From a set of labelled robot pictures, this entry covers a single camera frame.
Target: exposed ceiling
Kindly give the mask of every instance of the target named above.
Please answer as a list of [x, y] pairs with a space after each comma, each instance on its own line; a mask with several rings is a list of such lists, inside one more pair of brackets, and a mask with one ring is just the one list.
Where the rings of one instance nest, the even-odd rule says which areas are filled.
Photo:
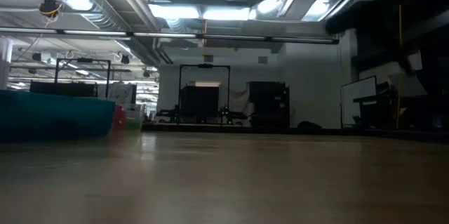
[[[57, 18], [49, 20], [42, 16], [38, 7], [43, 0], [1, 0], [1, 27], [28, 27], [52, 29], [81, 29], [105, 31], [133, 31], [133, 32], [194, 32], [209, 34], [238, 34], [264, 35], [280, 37], [318, 37], [330, 38], [323, 30], [324, 19], [343, 0], [308, 0], [309, 5], [295, 0], [272, 1], [276, 4], [272, 12], [261, 14], [257, 8], [263, 0], [248, 0], [247, 2], [231, 2], [229, 0], [84, 0], [87, 8], [80, 6], [80, 1], [56, 0], [62, 8]], [[294, 18], [295, 13], [289, 12], [290, 17], [283, 16], [280, 11], [291, 1], [292, 9], [299, 9], [305, 14], [303, 19]], [[157, 6], [192, 6], [198, 11], [198, 18], [180, 18], [177, 27], [165, 18], [161, 18], [152, 11], [148, 4]], [[243, 7], [256, 10], [257, 16], [250, 16], [245, 20], [218, 20], [216, 17], [204, 20], [211, 6], [236, 8]], [[281, 43], [258, 41], [229, 41], [229, 40], [186, 40], [186, 39], [155, 39], [132, 38], [114, 39], [114, 37], [59, 37], [58, 35], [29, 35], [29, 34], [0, 34], [12, 38], [14, 42], [11, 76], [15, 81], [25, 81], [27, 78], [48, 78], [54, 76], [54, 67], [50, 61], [37, 62], [32, 60], [33, 53], [47, 53], [52, 58], [97, 58], [112, 61], [115, 72], [111, 75], [115, 80], [158, 81], [156, 68], [166, 63], [203, 63], [203, 54], [214, 55], [213, 63], [217, 65], [249, 65], [256, 67], [271, 67], [276, 64], [276, 54], [281, 49]], [[125, 65], [120, 62], [122, 55], [129, 55], [130, 62]], [[64, 71], [60, 74], [63, 79], [104, 80], [106, 76], [102, 68], [104, 65], [93, 64], [77, 67], [90, 70], [100, 70], [89, 75], [76, 74], [75, 70]], [[36, 74], [30, 74], [29, 69], [35, 67]], [[151, 76], [143, 77], [144, 70], [149, 70]]]

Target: black frame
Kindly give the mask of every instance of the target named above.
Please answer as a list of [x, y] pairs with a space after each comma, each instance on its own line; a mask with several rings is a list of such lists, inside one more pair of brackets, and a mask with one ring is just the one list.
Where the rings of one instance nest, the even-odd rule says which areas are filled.
[[[227, 68], [227, 107], [229, 108], [229, 92], [231, 90], [231, 66], [230, 65], [209, 65], [209, 64], [199, 64], [199, 65], [180, 65], [180, 78], [177, 85], [177, 107], [181, 110], [181, 80], [182, 80], [182, 68], [183, 67], [197, 67], [199, 69], [212, 69], [214, 67]], [[176, 124], [180, 124], [180, 115], [176, 115]]]
[[376, 92], [376, 95], [377, 95], [377, 77], [376, 77], [376, 76], [366, 77], [366, 78], [364, 78], [364, 79], [359, 79], [359, 80], [357, 80], [357, 81], [353, 81], [353, 82], [348, 83], [348, 84], [343, 84], [343, 85], [340, 87], [340, 126], [341, 126], [341, 129], [344, 129], [344, 124], [343, 124], [343, 87], [348, 86], [348, 85], [350, 85], [350, 84], [358, 83], [358, 82], [360, 82], [360, 81], [365, 81], [365, 80], [367, 80], [367, 79], [372, 79], [372, 78], [375, 79], [375, 80], [374, 80], [374, 82], [375, 82], [375, 92]]
[[76, 60], [77, 62], [107, 62], [107, 78], [106, 78], [106, 98], [107, 94], [109, 93], [109, 76], [111, 73], [111, 60], [97, 60], [97, 59], [90, 59], [90, 58], [78, 58], [78, 59], [67, 59], [67, 58], [57, 58], [56, 59], [56, 72], [55, 72], [55, 84], [58, 83], [58, 76], [59, 76], [59, 62], [60, 61], [68, 61], [67, 64], [69, 64], [71, 61]]

